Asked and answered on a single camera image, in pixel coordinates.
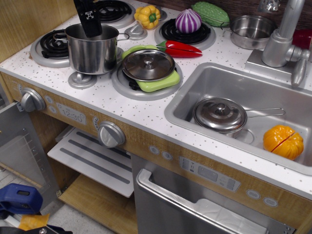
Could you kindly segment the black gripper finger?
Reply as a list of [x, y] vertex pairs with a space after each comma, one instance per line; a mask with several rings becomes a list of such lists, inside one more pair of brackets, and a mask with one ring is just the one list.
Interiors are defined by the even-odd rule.
[[102, 27], [96, 3], [93, 0], [74, 0], [74, 5], [86, 36], [100, 36]]

